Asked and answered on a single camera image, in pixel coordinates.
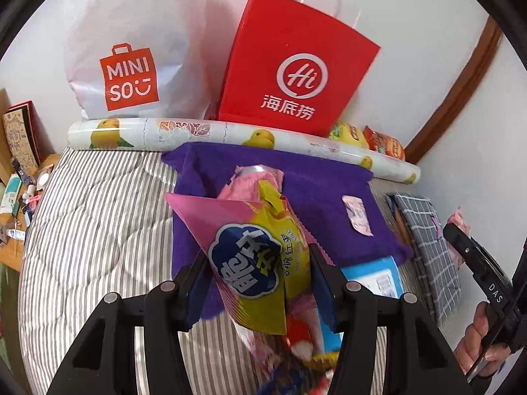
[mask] haidilao bag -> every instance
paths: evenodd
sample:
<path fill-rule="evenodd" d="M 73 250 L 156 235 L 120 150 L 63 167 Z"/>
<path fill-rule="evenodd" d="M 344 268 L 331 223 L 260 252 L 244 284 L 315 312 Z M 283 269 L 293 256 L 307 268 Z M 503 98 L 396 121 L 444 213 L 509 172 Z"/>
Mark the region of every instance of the haidilao bag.
<path fill-rule="evenodd" d="M 200 119 L 205 0 L 65 0 L 65 71 L 83 116 Z"/>
<path fill-rule="evenodd" d="M 380 47 L 296 0 L 249 0 L 219 120 L 326 137 Z"/>

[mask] purple towel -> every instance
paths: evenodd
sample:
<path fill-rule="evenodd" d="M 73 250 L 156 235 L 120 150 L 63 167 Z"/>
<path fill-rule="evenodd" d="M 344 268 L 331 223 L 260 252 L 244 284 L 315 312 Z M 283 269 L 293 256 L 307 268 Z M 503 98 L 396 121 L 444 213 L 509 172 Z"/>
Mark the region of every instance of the purple towel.
<path fill-rule="evenodd" d="M 373 174 L 357 165 L 285 151 L 215 143 L 186 143 L 163 154 L 178 172 L 174 193 L 216 198 L 236 166 L 267 165 L 284 172 L 283 194 L 294 213 L 339 267 L 393 256 L 402 264 L 413 254 L 388 228 L 371 193 Z M 355 231 L 342 196 L 361 198 L 373 237 Z M 191 263 L 200 248 L 183 221 L 173 215 L 172 274 Z M 223 310 L 218 288 L 211 285 L 202 317 Z"/>

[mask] pink and yellow snack package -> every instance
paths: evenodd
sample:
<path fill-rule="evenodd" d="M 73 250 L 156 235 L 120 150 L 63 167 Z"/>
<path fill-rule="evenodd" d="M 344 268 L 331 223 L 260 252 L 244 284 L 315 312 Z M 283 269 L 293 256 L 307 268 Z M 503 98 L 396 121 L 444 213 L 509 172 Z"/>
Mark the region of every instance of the pink and yellow snack package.
<path fill-rule="evenodd" d="M 259 201 L 167 193 L 165 199 L 207 254 L 233 320 L 266 334 L 286 334 L 286 315 L 315 307 L 307 232 L 268 180 Z"/>

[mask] silver bolt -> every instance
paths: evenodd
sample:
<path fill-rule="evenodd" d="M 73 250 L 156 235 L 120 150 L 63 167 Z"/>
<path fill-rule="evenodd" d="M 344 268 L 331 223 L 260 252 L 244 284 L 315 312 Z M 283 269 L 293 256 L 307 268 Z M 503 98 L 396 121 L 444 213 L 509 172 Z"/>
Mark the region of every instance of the silver bolt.
<path fill-rule="evenodd" d="M 362 286 L 361 286 L 358 282 L 355 282 L 355 281 L 349 281 L 349 282 L 346 284 L 346 288 L 349 289 L 350 291 L 357 292 L 357 291 L 360 291 L 360 289 L 362 288 Z"/>
<path fill-rule="evenodd" d="M 108 304 L 111 304 L 117 300 L 118 296 L 117 293 L 109 292 L 107 295 L 104 296 L 104 301 Z"/>
<path fill-rule="evenodd" d="M 407 292 L 402 297 L 404 301 L 407 303 L 411 303 L 411 304 L 417 303 L 417 296 L 414 293 Z"/>
<path fill-rule="evenodd" d="M 161 290 L 164 292 L 170 292 L 174 288 L 176 288 L 176 284 L 174 284 L 172 281 L 165 281 L 161 284 Z"/>

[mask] quilted bed cover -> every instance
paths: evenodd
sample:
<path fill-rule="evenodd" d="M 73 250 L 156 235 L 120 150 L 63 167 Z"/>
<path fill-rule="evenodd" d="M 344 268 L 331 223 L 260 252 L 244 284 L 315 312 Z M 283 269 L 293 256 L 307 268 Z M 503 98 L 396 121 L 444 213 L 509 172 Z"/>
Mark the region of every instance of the quilted bed cover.
<path fill-rule="evenodd" d="M 44 395 L 78 331 L 101 298 L 141 295 L 171 279 L 172 211 L 163 198 L 177 174 L 148 151 L 74 151 L 53 172 L 27 233 L 19 288 L 19 334 L 28 381 Z M 372 190 L 388 225 L 391 182 Z M 407 186 L 397 184 L 398 190 Z M 421 297 L 413 265 L 400 267 L 405 291 Z M 136 329 L 138 393 L 148 394 L 142 329 Z M 180 333 L 196 395 L 250 395 L 264 375 L 226 312 Z M 372 393 L 381 393 L 386 333 L 378 330 Z"/>

